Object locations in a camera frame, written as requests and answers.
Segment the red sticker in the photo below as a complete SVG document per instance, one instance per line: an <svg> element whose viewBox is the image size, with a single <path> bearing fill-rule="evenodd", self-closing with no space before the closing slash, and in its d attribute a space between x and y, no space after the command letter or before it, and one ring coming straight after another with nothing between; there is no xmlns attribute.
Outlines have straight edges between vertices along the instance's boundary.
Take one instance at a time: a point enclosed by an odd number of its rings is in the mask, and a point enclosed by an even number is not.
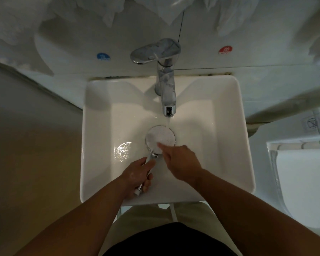
<svg viewBox="0 0 320 256"><path fill-rule="evenodd" d="M219 50L219 54L221 55L225 55L227 53L230 53L232 51L232 47L231 46L225 46L225 47L222 47L220 50Z"/></svg>

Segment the chrome faucet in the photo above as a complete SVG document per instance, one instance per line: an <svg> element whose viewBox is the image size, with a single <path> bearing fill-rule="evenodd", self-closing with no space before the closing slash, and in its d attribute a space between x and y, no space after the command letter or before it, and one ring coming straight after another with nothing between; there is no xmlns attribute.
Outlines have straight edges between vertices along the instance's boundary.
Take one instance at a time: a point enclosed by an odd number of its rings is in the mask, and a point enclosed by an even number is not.
<svg viewBox="0 0 320 256"><path fill-rule="evenodd" d="M157 43L140 47L130 54L131 60L136 64L158 61L155 93L161 96L162 113L165 117L172 117L176 112L174 64L178 60L180 51L181 47L177 41L163 38Z"/></svg>

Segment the sink basin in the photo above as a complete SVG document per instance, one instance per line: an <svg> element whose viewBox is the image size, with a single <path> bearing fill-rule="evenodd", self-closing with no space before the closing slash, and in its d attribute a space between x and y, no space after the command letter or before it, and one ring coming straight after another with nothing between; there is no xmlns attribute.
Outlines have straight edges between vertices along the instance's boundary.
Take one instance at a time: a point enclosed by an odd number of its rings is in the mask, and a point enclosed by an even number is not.
<svg viewBox="0 0 320 256"><path fill-rule="evenodd" d="M148 155L145 135L156 125L175 133L203 168L254 192L255 180L239 83L233 76L175 77L177 112L168 121L154 92L155 77L99 80L86 88L80 197L84 202L120 176L134 160ZM124 206L204 200L175 179L159 156L149 191Z"/></svg>

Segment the toilet lid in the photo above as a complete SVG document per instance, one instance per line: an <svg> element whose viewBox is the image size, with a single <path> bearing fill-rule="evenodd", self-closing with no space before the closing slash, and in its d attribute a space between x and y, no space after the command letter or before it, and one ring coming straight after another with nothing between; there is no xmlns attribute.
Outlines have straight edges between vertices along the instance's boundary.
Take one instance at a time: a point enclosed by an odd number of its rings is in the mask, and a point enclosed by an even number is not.
<svg viewBox="0 0 320 256"><path fill-rule="evenodd" d="M307 227L320 228L320 149L278 151L276 166L292 217Z"/></svg>

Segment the person's left arm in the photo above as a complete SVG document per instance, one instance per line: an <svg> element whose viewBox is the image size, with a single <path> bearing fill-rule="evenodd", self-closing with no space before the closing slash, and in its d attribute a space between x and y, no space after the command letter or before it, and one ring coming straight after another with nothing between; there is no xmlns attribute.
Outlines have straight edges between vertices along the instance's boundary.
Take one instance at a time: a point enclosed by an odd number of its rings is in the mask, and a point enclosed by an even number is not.
<svg viewBox="0 0 320 256"><path fill-rule="evenodd" d="M153 176L147 179L147 172L155 160L145 162L146 157L132 162L121 176L48 226L16 256L97 256L124 198L131 197L141 183L144 192L150 186Z"/></svg>

